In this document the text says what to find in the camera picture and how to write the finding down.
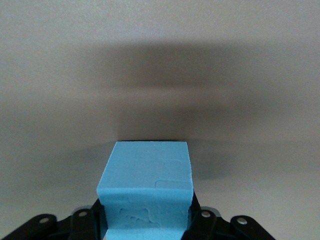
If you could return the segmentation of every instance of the block top face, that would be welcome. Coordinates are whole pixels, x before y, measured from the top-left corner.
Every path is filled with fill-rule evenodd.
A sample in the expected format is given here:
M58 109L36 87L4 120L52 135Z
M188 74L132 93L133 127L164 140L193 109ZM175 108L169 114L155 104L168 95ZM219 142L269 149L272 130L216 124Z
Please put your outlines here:
M116 142L97 187L192 190L188 146L182 141Z

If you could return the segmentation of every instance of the blue foam block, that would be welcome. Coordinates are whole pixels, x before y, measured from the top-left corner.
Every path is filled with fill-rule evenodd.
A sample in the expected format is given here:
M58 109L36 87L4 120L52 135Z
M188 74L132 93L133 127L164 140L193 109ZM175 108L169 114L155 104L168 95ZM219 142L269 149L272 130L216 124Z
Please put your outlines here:
M186 142L117 142L97 187L107 239L179 240L193 192Z

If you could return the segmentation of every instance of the block front face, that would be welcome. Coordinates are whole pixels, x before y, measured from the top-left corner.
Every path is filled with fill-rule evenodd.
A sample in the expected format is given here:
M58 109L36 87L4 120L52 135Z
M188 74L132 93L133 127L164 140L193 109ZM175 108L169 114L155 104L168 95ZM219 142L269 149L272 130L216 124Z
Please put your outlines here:
M183 233L193 191L188 146L177 141L117 142L97 187L109 229L135 232Z

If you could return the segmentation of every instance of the silver screw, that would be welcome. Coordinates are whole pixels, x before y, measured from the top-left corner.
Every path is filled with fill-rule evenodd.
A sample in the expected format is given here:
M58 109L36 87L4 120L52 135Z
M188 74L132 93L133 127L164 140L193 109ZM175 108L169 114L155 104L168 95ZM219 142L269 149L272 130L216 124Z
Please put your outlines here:
M204 218L210 218L211 214L208 211L203 211L203 212L201 212L201 216L204 217Z
M87 215L87 212L86 211L82 211L79 213L79 217L84 217L85 215Z
M45 217L45 218L40 219L39 223L40 224L45 224L48 221L49 221L49 218Z
M243 217L239 217L236 221L242 225L246 225L248 223Z

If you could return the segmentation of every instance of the gray surface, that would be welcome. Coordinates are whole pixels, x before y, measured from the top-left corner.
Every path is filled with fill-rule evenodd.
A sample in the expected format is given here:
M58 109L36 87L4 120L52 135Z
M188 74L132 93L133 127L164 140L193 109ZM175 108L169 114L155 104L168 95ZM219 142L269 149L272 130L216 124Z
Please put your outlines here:
M96 198L116 140L188 140L202 205L319 239L317 1L2 1L0 237Z

